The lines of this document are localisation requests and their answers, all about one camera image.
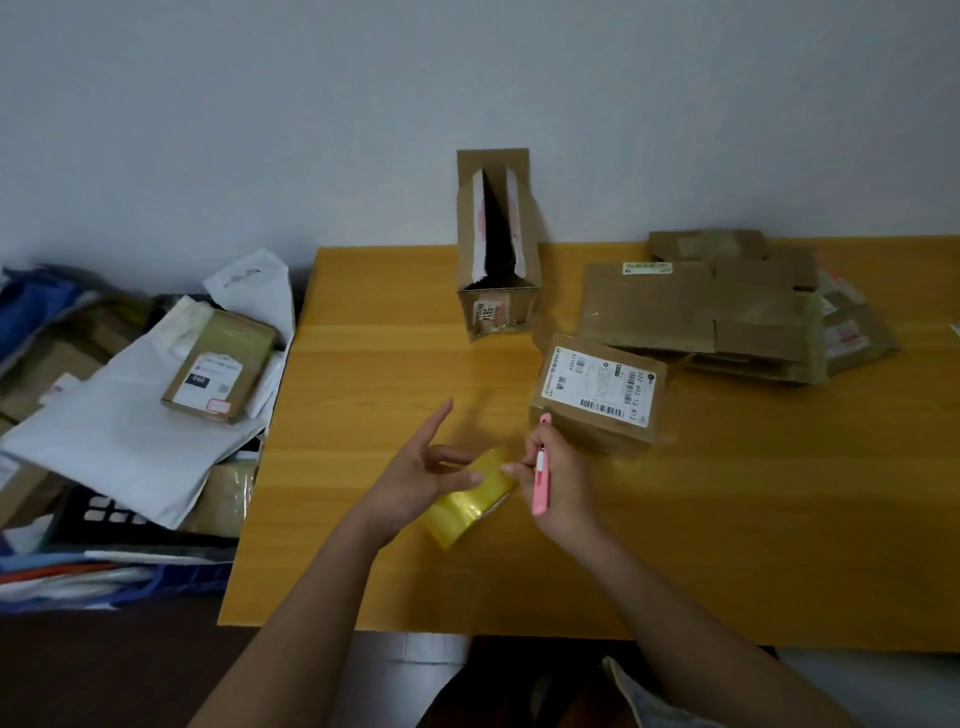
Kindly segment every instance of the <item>white paper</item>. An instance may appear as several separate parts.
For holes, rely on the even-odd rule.
[[[248,255],[205,285],[226,310],[275,327],[289,348],[293,294],[279,258],[267,251]],[[60,393],[11,429],[0,449],[176,528],[196,502],[210,466],[268,424],[279,385],[275,376],[260,414],[235,425],[161,404],[209,315],[209,306],[184,297],[84,386]]]
[[[204,559],[200,556],[141,553],[139,551],[107,551],[95,548],[84,551],[84,556],[94,561],[115,561],[118,564],[181,564],[183,566],[206,566],[210,564],[229,563]]]
[[[57,397],[62,392],[67,391],[68,389],[73,389],[78,384],[82,383],[82,379],[77,379],[75,376],[69,372],[64,372],[57,377],[57,381],[50,385],[50,389],[40,395],[40,399],[37,400],[41,405],[46,406],[53,399]]]
[[[833,305],[828,298],[821,296],[820,297],[820,306],[824,309],[824,318],[827,318],[831,313],[834,313],[837,310],[837,307]]]
[[[673,273],[673,263],[624,263],[624,276],[662,276],[667,273]]]
[[[516,189],[516,174],[507,167],[507,214],[510,221],[510,240],[514,245],[514,273],[527,277],[527,259],[523,254],[523,231],[520,229],[520,196]]]
[[[863,335],[856,321],[845,321],[824,329],[824,345],[827,359],[836,359],[866,349],[870,346],[870,339]]]
[[[3,532],[4,541],[13,549],[13,553],[22,555],[33,553],[43,542],[43,536],[53,522],[54,516],[40,516],[19,528],[7,528]]]
[[[542,396],[646,427],[656,383],[653,372],[557,347]]]
[[[473,175],[473,270],[471,277],[476,283],[487,275],[487,230],[484,218],[483,170]]]
[[[226,415],[230,411],[227,397],[243,371],[243,364],[222,353],[199,354],[173,396],[176,404]]]

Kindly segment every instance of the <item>plastic wrap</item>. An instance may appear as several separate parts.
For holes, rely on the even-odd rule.
[[[253,494],[256,462],[237,460],[210,468],[197,504],[180,525],[179,531],[207,536],[240,537]]]

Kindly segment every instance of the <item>white wall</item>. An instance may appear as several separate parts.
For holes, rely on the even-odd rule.
[[[454,150],[504,145],[557,240],[960,232],[958,32],[953,0],[3,0],[0,257],[156,291],[448,243]]]

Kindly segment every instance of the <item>sticker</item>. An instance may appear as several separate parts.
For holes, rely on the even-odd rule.
[[[624,263],[624,276],[650,276],[673,273],[673,263]]]
[[[870,339],[860,333],[856,321],[845,321],[824,329],[824,344],[827,347],[827,359],[836,359],[866,349],[870,346]]]
[[[835,305],[833,305],[826,296],[820,297],[820,304],[824,308],[824,318],[827,318],[831,313],[836,313],[838,310]]]
[[[646,427],[657,375],[626,364],[557,347],[543,384],[547,400]]]
[[[0,491],[4,489],[10,479],[20,470],[20,464],[9,455],[0,452]]]
[[[230,405],[225,400],[242,370],[243,365],[231,356],[202,353],[190,367],[173,401],[204,412],[226,414]]]
[[[497,331],[509,323],[507,310],[506,301],[474,301],[473,323],[486,333]]]
[[[827,293],[841,293],[853,305],[861,305],[867,302],[867,297],[856,290],[848,281],[839,276],[832,276],[827,271],[817,271],[817,282],[817,290],[822,296]]]
[[[58,395],[61,395],[63,392],[66,392],[68,389],[73,389],[83,380],[77,379],[75,376],[64,372],[57,377],[57,381],[50,385],[50,389],[44,392],[40,399],[37,400],[41,405],[47,405],[57,398]]]

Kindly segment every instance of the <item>yellow table surface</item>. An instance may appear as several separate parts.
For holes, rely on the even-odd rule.
[[[673,442],[593,461],[603,519],[756,643],[960,650],[960,238],[806,241],[903,351],[820,387],[686,372]],[[440,440],[519,451],[541,357],[468,342],[452,247],[323,249],[280,390],[222,624],[261,624],[444,398]],[[572,331],[592,261],[541,245],[545,313]],[[449,552],[418,523],[373,565],[359,629],[626,638],[514,494]]]

